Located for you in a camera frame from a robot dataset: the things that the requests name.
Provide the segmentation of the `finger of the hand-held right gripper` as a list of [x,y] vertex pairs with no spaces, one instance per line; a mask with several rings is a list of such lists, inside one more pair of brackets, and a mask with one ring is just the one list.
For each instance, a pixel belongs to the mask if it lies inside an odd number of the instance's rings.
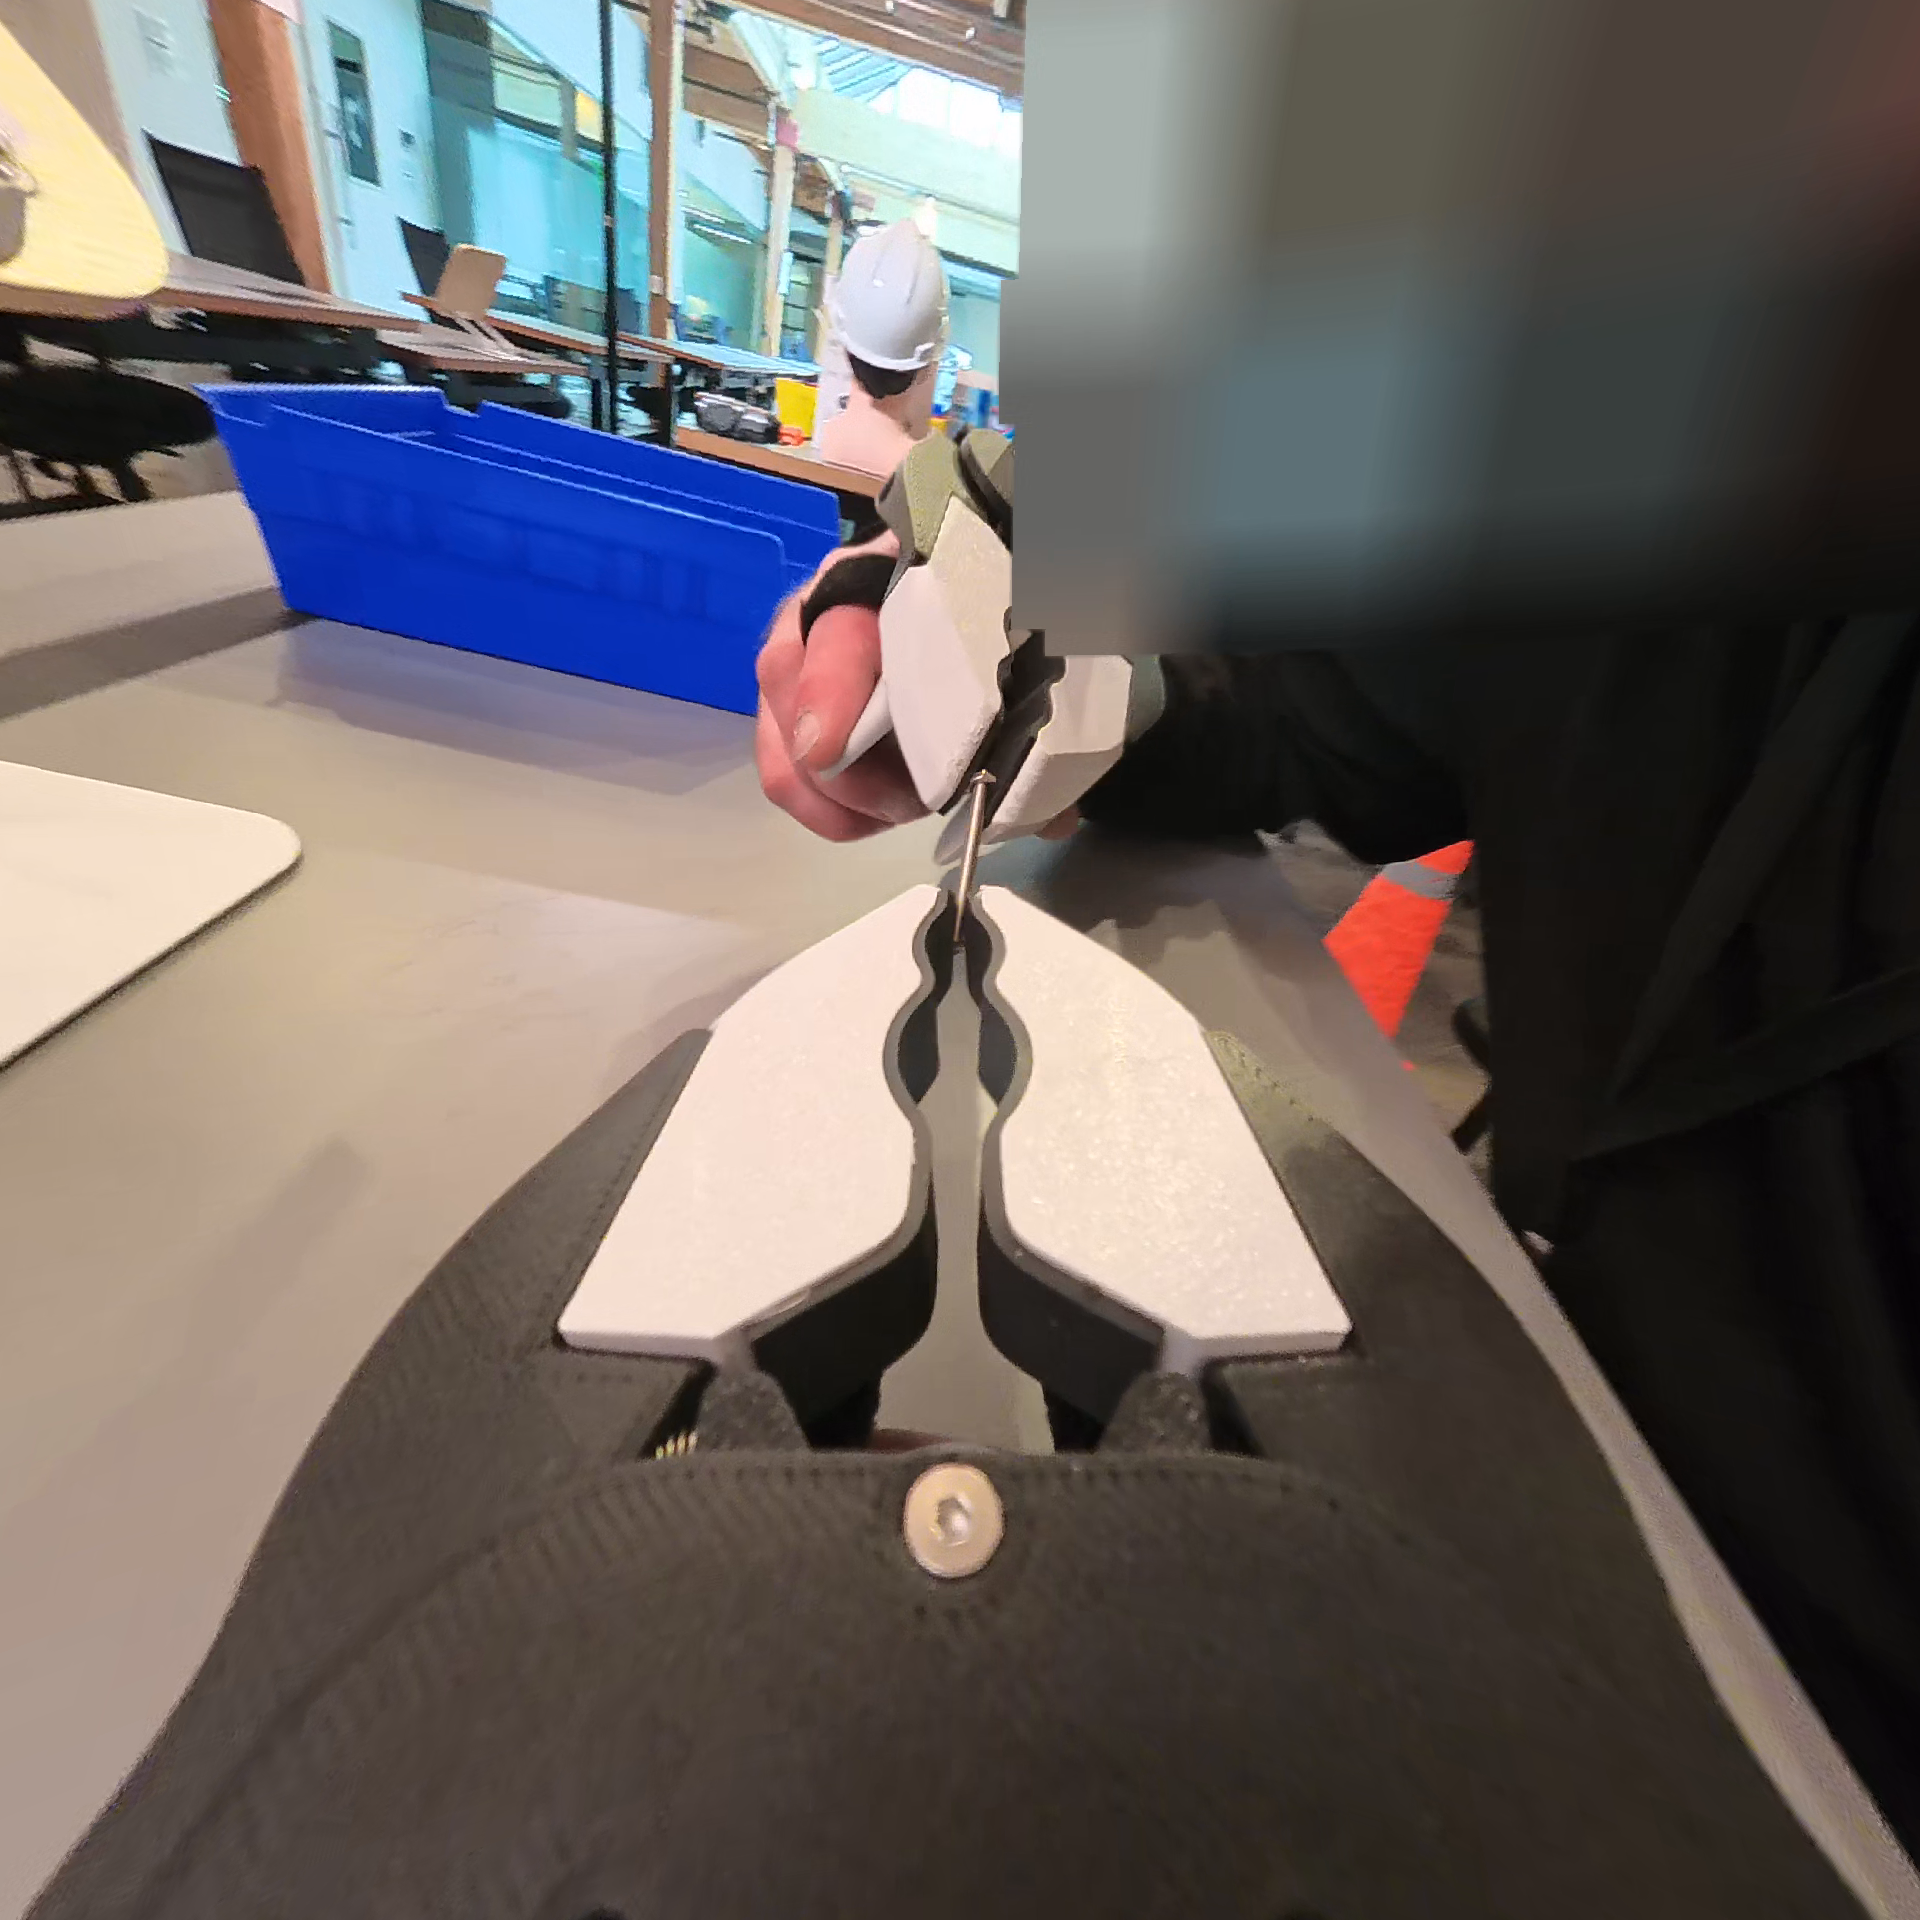
[[951,502],[932,554],[913,562],[883,600],[883,690],[917,799],[944,813],[977,762],[994,764],[994,813],[1034,813],[1034,742],[1006,748],[1001,670],[1008,637],[1013,556],[967,502]]
[[997,841],[1029,837],[1077,813],[1128,746],[1133,657],[1043,657],[1043,670],[1043,684],[1022,694],[994,746]]

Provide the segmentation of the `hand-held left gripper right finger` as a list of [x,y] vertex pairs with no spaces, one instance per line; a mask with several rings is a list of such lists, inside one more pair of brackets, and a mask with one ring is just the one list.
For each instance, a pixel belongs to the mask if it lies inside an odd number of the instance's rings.
[[979,1322],[1053,1441],[1091,1452],[1148,1375],[1343,1354],[1354,1318],[1199,1019],[1006,887],[962,947],[994,1100]]

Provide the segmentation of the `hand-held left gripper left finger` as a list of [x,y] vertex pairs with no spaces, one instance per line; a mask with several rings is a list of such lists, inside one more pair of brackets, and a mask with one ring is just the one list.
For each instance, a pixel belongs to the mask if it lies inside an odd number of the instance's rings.
[[718,1012],[558,1317],[601,1359],[757,1366],[842,1426],[932,1322],[943,887],[906,887]]

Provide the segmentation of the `thin metal pin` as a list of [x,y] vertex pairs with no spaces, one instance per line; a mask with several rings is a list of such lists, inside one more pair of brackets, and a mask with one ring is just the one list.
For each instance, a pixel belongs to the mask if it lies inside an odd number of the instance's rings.
[[988,805],[994,805],[994,789],[997,775],[979,769],[967,785],[967,813],[962,813],[962,850],[958,850],[958,878],[952,878],[952,947],[967,942],[967,910],[971,910],[971,890],[977,890],[977,860],[979,860],[979,837],[988,827]]

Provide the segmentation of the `person's right forearm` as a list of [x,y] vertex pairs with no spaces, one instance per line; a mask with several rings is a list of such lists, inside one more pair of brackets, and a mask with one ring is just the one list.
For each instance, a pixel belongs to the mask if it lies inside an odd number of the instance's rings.
[[1465,644],[1142,657],[1124,748],[1077,807],[1198,841],[1318,827],[1367,865],[1495,845],[1485,690]]

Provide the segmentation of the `person's right hand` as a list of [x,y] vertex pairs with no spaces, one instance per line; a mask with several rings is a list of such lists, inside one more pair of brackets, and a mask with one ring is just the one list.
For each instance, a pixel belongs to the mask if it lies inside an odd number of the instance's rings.
[[757,785],[797,827],[830,841],[866,841],[927,816],[893,742],[848,755],[883,671],[877,607],[826,607],[805,634],[805,597],[791,591],[757,649]]

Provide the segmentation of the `white hard hat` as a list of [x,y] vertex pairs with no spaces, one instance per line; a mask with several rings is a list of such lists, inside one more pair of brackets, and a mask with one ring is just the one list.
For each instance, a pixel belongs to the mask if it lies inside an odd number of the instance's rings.
[[826,314],[852,360],[927,368],[951,332],[951,278],[920,221],[901,217],[861,234],[842,256]]

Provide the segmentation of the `wooden side table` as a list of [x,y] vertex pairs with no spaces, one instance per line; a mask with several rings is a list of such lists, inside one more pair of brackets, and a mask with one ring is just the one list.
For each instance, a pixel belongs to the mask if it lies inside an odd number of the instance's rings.
[[742,443],[729,432],[710,432],[698,427],[677,427],[674,432],[677,451],[694,451],[733,466],[756,466],[791,483],[813,483],[813,488],[830,488],[830,494],[848,494],[848,496],[871,496],[877,502],[884,478],[866,473],[866,466],[842,466],[822,461],[813,446],[790,446],[790,443]]

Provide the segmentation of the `orange traffic cone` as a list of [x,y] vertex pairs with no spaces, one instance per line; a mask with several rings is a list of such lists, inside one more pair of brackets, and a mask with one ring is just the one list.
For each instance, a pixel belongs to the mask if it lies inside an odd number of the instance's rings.
[[1385,1038],[1403,1035],[1470,868],[1473,841],[1394,860],[1327,927],[1325,947]]

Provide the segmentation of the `blue plastic bin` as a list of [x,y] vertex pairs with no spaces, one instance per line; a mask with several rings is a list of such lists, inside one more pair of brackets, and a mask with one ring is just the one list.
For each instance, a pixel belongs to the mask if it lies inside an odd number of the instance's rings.
[[286,607],[750,715],[841,496],[435,388],[201,393]]

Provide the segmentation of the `person's black jacket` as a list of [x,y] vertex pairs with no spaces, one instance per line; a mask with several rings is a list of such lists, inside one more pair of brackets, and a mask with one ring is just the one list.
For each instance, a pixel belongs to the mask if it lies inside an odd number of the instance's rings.
[[1495,1187],[1915,1852],[1915,612],[1497,663]]

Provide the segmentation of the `long dark table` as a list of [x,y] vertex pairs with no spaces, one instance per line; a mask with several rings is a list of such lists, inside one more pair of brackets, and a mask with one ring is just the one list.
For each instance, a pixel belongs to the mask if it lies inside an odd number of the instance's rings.
[[518,348],[480,322],[403,319],[384,306],[320,295],[247,267],[170,256],[170,272],[143,319],[187,366],[238,379],[372,379],[403,374],[478,406],[508,388],[562,388],[592,368],[562,355]]

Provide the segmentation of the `white rounded board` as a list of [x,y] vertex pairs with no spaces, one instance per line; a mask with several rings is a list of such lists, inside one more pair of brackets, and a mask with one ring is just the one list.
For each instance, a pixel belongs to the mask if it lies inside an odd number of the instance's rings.
[[148,789],[0,764],[0,1061],[294,873],[294,827]]

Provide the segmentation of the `black office chair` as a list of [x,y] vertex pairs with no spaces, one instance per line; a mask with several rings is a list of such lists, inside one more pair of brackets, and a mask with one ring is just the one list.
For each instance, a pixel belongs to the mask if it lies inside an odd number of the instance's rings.
[[305,291],[305,272],[255,165],[144,137],[187,256]]

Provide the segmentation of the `round light wooden table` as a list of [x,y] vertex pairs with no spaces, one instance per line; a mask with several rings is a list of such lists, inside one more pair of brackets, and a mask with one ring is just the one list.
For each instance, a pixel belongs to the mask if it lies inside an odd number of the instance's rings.
[[165,282],[161,229],[83,108],[0,35],[0,310],[126,319]]

